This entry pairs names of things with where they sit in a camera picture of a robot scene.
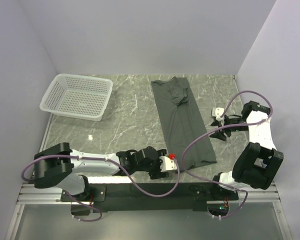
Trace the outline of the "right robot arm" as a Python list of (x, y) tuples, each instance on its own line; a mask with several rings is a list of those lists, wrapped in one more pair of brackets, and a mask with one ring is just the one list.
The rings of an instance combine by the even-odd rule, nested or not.
[(277, 150), (271, 133), (271, 109), (258, 102), (244, 104), (241, 115), (226, 115), (225, 109), (211, 110), (212, 126), (231, 127), (218, 130), (211, 138), (226, 141), (233, 132), (248, 132), (248, 144), (229, 172), (220, 172), (209, 187), (212, 198), (220, 200), (230, 187), (266, 190), (271, 185), (283, 160), (284, 154)]

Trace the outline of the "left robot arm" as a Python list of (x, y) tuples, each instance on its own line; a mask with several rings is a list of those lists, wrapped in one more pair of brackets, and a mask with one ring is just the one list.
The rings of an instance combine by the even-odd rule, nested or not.
[(150, 179), (166, 178), (175, 171), (175, 162), (167, 156), (166, 149), (148, 146), (141, 150), (130, 149), (111, 154), (92, 154), (70, 148), (68, 142), (54, 145), (35, 155), (42, 158), (34, 165), (34, 186), (37, 189), (59, 187), (78, 201), (90, 195), (85, 173), (102, 176), (124, 176), (147, 172)]

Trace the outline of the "dark grey t shirt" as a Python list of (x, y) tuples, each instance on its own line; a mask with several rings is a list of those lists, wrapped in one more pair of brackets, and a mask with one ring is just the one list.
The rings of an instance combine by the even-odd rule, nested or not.
[(174, 154), (179, 167), (199, 168), (217, 162), (213, 145), (208, 137), (197, 141), (185, 154), (184, 150), (195, 139), (207, 133), (199, 107), (185, 77), (173, 77), (168, 81), (151, 82), (167, 151)]

